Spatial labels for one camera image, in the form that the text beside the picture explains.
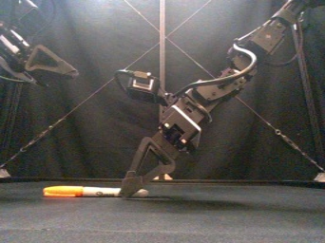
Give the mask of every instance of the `black floor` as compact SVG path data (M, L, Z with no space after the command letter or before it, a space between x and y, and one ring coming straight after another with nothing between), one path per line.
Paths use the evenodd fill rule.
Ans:
M150 197L45 198L52 185L0 183L0 242L325 242L325 190L154 184Z

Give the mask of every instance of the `cable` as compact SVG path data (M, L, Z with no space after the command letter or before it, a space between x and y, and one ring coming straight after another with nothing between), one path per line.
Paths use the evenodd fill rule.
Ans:
M24 80L11 79L11 78L7 78L5 76L1 76L1 75L0 75L0 79L2 79L2 80L8 80L8 81L13 81L13 82L19 82L19 83L25 83Z
M281 63L263 62L262 63L263 65L267 65L267 66L271 66L271 67L283 67L286 65L290 65L293 63L293 61L297 59L297 57L298 57L298 55L302 51L302 48L303 48L303 36L301 34L301 29L302 29L301 23L297 22L295 26L297 26L297 30L298 30L298 35L297 35L298 36L298 49L295 51L295 54L293 55L293 57L286 62L281 62Z
M250 59L251 59L251 63L250 65L237 74L227 76L227 77L222 77L214 80L206 80L206 81L198 81L195 83L188 84L186 87L183 87L175 94L174 97L179 97L182 96L191 88L198 87L198 86L207 86L207 85L214 85L214 84L223 84L226 81L231 81L235 80L241 77L243 77L254 68L257 65L257 55L247 49L241 48L237 44L237 42L234 43L234 50L237 50L238 52L245 53Z
M56 3L53 0L49 0L49 2L52 5L52 16L51 16L49 20L47 21L47 23L44 24L44 26L41 27L41 29L31 36L32 42L33 42L35 38L51 27L51 25L55 21L55 18L56 18L56 14L57 14Z

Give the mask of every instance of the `black curtain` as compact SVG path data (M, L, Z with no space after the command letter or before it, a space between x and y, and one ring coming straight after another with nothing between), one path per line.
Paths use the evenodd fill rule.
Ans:
M128 67L159 76L159 1L55 2L55 21L35 39L35 44L49 47L79 69L80 76L68 81L36 73L49 87L24 85L8 154L12 155L71 110L73 112L8 165L8 170L19 177L123 178L140 139L156 133L159 108L130 100L112 81L112 75L118 69ZM281 7L279 2L166 1L166 34L172 42L166 40L168 92L199 79L210 79L207 71L215 77L219 75L227 66L226 54L234 39L269 19ZM48 14L49 4L40 3ZM319 51L323 49L323 14L317 15L319 19L314 16L311 14L305 29L305 47L319 127L323 128L323 70L319 71L323 69ZM286 61L294 52L289 30L271 62ZM77 106L93 92L91 99ZM238 96L311 158L318 158L297 62L282 68L261 65L258 75ZM178 157L174 178L314 178L315 168L238 99L229 99L219 105L212 111L212 123L200 126L199 148L194 154Z

